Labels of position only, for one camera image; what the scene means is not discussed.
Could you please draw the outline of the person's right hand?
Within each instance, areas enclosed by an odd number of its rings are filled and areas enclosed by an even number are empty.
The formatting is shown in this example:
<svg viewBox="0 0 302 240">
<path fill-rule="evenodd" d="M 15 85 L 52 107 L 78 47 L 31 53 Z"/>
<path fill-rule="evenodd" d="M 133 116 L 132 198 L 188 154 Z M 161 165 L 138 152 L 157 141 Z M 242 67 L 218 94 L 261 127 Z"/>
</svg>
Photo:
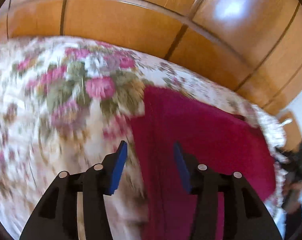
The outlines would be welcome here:
<svg viewBox="0 0 302 240">
<path fill-rule="evenodd" d="M 293 214 L 301 207 L 299 197 L 302 192 L 302 181 L 293 183 L 287 179 L 282 189 L 282 195 L 286 197 L 289 192 L 291 192 L 289 202 L 283 209 L 286 211 L 286 213 Z"/>
</svg>

